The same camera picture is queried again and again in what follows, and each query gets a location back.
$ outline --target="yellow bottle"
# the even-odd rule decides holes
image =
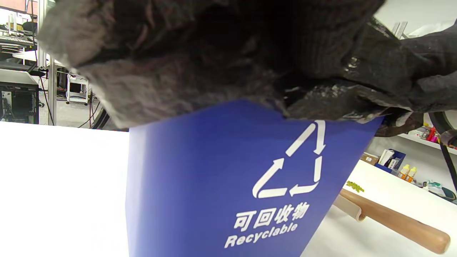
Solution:
[[[409,183],[411,183],[413,181],[413,178],[414,176],[416,175],[417,173],[417,169],[416,167],[413,167],[409,172],[408,172],[408,175],[406,175],[406,178],[405,180],[408,181]]]
[[[397,176],[401,179],[405,179],[408,172],[409,172],[409,164],[403,166],[403,169],[400,170],[400,172]]]

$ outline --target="white shelf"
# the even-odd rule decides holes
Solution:
[[[433,147],[435,149],[441,150],[440,144],[438,144],[438,143],[433,143],[433,142],[430,142],[430,141],[427,141],[427,140],[423,140],[423,139],[420,139],[418,137],[407,135],[407,134],[400,134],[398,136],[402,137],[404,139],[409,139],[411,141],[415,141],[415,142],[417,142],[419,144],[427,145],[427,146]],[[448,147],[447,150],[449,151],[450,154],[457,155],[457,150],[456,149]]]

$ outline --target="computer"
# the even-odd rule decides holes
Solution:
[[[38,83],[25,71],[0,69],[0,121],[39,124]]]

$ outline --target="white cart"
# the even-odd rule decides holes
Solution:
[[[72,74],[68,74],[67,78],[67,104],[70,104],[70,102],[82,102],[87,105],[89,103],[89,81],[83,76]],[[71,83],[81,84],[81,91],[71,92]]]

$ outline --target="cardboard box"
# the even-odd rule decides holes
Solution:
[[[369,163],[371,165],[375,165],[375,163],[377,163],[377,161],[379,160],[379,156],[376,156],[376,155],[371,155],[369,153],[363,153],[362,157],[360,158],[360,160],[366,162],[366,163]]]

